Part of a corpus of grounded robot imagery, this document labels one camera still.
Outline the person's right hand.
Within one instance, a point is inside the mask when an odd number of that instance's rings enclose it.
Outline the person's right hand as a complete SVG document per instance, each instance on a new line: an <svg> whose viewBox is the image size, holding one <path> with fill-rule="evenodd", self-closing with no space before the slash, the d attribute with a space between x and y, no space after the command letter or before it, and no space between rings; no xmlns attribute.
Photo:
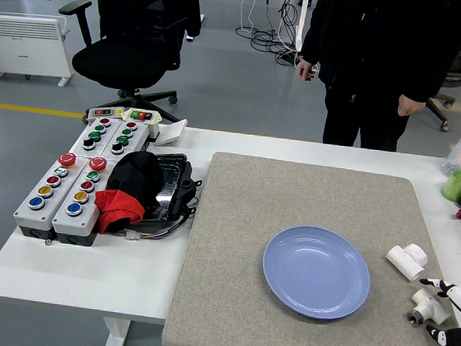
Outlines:
<svg viewBox="0 0 461 346"><path fill-rule="evenodd" d="M313 64L308 63L305 59L301 59L297 64L297 75L302 81L309 82L315 78L316 72L313 69Z"/></svg>

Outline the person's left hand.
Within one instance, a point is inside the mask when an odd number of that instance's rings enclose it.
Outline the person's left hand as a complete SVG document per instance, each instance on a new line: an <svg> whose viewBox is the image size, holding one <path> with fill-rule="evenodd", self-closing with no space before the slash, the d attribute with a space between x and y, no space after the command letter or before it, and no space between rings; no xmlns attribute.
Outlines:
<svg viewBox="0 0 461 346"><path fill-rule="evenodd" d="M426 102L411 100L409 97L402 94L399 97L398 115L401 117L408 117L416 111L422 110L424 107L426 107Z"/></svg>

